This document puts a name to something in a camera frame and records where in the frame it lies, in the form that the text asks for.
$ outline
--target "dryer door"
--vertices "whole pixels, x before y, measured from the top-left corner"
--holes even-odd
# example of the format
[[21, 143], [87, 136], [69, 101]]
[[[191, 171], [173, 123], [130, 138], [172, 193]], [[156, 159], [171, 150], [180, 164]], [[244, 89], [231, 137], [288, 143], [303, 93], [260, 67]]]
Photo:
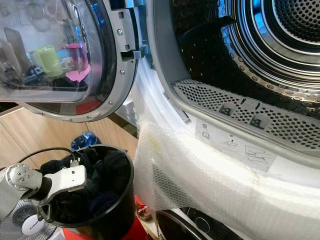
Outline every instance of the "dryer door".
[[71, 122], [117, 110], [139, 48], [134, 9], [118, 2], [0, 0], [0, 101]]

